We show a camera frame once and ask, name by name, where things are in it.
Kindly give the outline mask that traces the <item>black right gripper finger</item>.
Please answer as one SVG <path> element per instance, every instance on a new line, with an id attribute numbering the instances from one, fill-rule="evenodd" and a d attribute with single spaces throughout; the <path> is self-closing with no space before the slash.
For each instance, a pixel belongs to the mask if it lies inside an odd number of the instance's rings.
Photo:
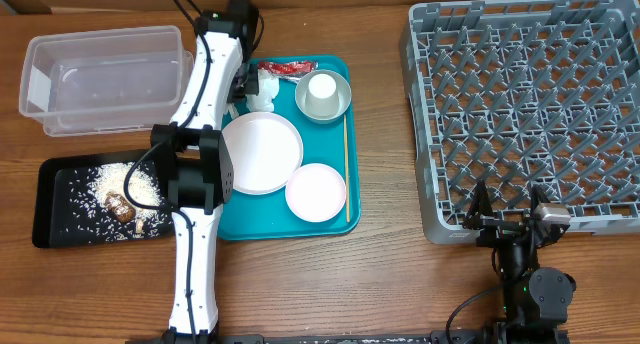
<path id="1" fill-rule="evenodd" d="M 531 214 L 533 219 L 541 219 L 546 205 L 550 203 L 545 190 L 540 185 L 533 185 L 530 190 Z"/>
<path id="2" fill-rule="evenodd" d="M 477 182 L 470 208 L 464 217 L 462 226 L 465 229 L 483 229 L 486 221 L 494 219 L 491 200 L 484 180 Z"/>

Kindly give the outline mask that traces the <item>red foil wrapper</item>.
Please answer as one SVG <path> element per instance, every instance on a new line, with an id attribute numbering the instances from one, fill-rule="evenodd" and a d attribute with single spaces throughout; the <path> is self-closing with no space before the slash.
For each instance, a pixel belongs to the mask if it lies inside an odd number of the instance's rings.
<path id="1" fill-rule="evenodd" d="M 305 75 L 315 71 L 318 68 L 318 63 L 312 60 L 289 62 L 260 61 L 258 68 L 279 79 L 298 82 Z"/>

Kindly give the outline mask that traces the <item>large white plate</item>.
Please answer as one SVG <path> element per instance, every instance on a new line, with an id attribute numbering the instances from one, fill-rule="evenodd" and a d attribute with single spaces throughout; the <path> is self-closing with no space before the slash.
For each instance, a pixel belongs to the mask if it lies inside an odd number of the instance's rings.
<path id="1" fill-rule="evenodd" d="M 233 189 L 265 195 L 283 188 L 301 166 L 302 138 L 295 126 L 275 113 L 251 112 L 223 131 L 234 169 Z"/>

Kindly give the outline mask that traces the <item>white rice pile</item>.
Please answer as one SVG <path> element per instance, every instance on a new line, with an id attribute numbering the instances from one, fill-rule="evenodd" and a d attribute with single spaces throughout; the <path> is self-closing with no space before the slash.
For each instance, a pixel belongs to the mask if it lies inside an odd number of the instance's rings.
<path id="1" fill-rule="evenodd" d="M 60 173 L 62 213 L 59 232 L 66 237 L 79 235 L 82 242 L 115 242 L 151 239 L 173 232 L 171 216 L 155 209 L 143 209 L 137 203 L 157 207 L 164 203 L 157 180 L 152 176 L 153 166 L 143 164 L 131 176 L 128 185 L 125 176 L 132 164 L 112 163 L 81 167 Z M 126 223 L 116 220 L 104 205 L 108 192 L 116 192 L 135 208 L 135 218 Z"/>

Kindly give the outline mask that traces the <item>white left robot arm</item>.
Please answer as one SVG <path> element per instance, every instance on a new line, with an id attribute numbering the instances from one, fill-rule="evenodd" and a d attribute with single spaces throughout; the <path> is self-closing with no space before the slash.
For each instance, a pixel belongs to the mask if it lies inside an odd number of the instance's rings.
<path id="1" fill-rule="evenodd" d="M 174 304 L 162 343 L 217 340 L 217 232 L 234 179 L 222 119 L 228 105 L 259 91 L 250 59 L 264 20 L 250 0 L 229 0 L 222 13 L 200 11 L 190 23 L 197 54 L 187 89 L 169 124 L 151 134 L 150 156 L 176 238 Z"/>

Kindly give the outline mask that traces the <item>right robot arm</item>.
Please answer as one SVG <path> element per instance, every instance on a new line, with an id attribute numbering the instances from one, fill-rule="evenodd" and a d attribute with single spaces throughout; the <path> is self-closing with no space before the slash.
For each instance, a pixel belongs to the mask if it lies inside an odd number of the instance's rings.
<path id="1" fill-rule="evenodd" d="M 568 320 L 568 307 L 576 290 L 574 278 L 542 267 L 537 251 L 557 243 L 569 229 L 566 206 L 550 201 L 535 185 L 530 190 L 531 210 L 519 221 L 499 219 L 483 181 L 474 188 L 463 227 L 476 230 L 476 245 L 492 250 L 492 267 L 500 283 L 463 302 L 459 309 L 500 291 L 504 316 L 474 335 L 475 343 L 567 343 L 559 326 Z"/>

